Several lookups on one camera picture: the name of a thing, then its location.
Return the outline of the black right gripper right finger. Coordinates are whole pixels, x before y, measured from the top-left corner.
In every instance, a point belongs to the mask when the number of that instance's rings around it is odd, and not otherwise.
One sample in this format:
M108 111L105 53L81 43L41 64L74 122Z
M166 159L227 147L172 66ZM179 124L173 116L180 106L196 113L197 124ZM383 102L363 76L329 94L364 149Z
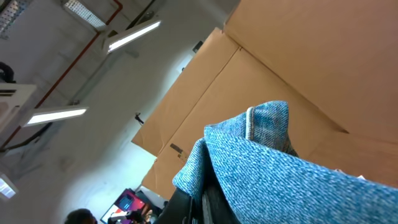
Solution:
M204 224L239 224L218 186L208 186L202 197Z

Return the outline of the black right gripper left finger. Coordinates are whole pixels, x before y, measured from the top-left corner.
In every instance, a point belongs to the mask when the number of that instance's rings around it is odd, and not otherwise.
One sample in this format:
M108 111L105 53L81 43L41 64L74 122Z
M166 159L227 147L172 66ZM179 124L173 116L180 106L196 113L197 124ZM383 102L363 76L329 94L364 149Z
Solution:
M181 189L176 189L163 212L154 223L192 224L193 211L193 198Z

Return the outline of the blue denim jeans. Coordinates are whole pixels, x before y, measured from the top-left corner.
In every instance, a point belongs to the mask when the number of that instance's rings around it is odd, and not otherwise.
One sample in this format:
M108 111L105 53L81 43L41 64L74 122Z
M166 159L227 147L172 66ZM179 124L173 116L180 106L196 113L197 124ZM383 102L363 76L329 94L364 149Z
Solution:
M270 101L205 127L173 179L193 198L218 186L239 223L396 223L397 190L307 162L293 149L289 107Z

